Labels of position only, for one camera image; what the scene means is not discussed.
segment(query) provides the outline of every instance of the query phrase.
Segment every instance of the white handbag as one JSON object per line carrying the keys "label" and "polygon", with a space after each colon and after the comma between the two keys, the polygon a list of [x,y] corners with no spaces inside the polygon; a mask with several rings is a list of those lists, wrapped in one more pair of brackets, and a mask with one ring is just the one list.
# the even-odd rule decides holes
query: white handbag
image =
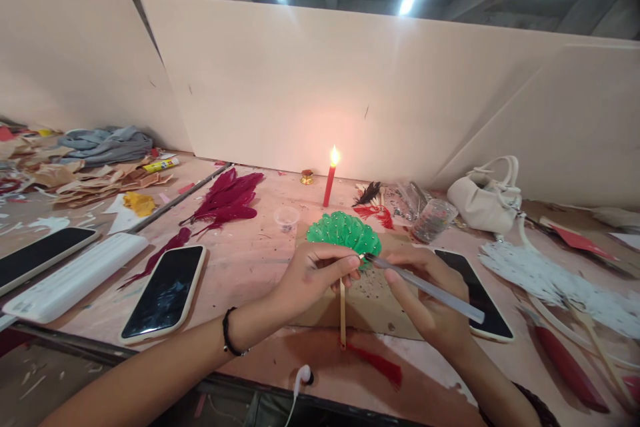
{"label": "white handbag", "polygon": [[[507,176],[497,181],[489,176],[495,162],[509,164]],[[471,228],[505,235],[522,205],[520,189],[515,186],[518,159],[513,155],[498,157],[482,167],[475,167],[465,177],[453,182],[447,191],[449,201]]]}

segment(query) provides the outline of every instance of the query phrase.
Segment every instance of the light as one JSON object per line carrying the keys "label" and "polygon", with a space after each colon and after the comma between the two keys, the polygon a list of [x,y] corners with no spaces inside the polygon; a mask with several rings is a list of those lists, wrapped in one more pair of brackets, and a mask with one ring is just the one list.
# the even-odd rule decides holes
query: light
{"label": "light", "polygon": [[335,145],[334,145],[333,150],[331,150],[331,165],[336,166],[339,160],[340,160],[340,154],[335,149]]}
{"label": "light", "polygon": [[408,14],[411,9],[413,8],[413,2],[415,0],[402,0],[402,3],[400,4],[400,15],[406,15]]}

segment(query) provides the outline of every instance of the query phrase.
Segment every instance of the forearm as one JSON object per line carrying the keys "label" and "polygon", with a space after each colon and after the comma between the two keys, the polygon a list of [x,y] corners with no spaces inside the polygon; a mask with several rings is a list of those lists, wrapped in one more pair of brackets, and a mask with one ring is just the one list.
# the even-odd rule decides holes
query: forearm
{"label": "forearm", "polygon": [[[269,297],[229,316],[229,337],[246,350],[285,320]],[[84,388],[50,415],[44,426],[146,426],[201,379],[234,358],[224,352],[222,317],[135,355]]]}
{"label": "forearm", "polygon": [[538,414],[528,399],[474,340],[464,354],[447,360],[496,427],[540,427]]}

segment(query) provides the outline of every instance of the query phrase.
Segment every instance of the yellow paper scrap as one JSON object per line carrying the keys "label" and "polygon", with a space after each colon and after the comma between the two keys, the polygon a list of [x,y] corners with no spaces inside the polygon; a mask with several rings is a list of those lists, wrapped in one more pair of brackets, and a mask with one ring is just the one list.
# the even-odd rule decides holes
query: yellow paper scrap
{"label": "yellow paper scrap", "polygon": [[128,191],[124,197],[125,207],[130,208],[138,217],[147,217],[155,209],[155,202],[150,195],[142,195]]}

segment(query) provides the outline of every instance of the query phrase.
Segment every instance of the small plastic cup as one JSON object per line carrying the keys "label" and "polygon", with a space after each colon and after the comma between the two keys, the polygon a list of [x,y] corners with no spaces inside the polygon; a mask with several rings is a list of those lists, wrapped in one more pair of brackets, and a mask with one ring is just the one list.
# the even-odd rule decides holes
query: small plastic cup
{"label": "small plastic cup", "polygon": [[300,213],[293,207],[280,207],[273,214],[276,223],[280,225],[280,232],[290,232],[300,219]]}
{"label": "small plastic cup", "polygon": [[411,233],[423,244],[430,244],[449,227],[457,215],[457,209],[449,202],[431,199],[413,224]]}

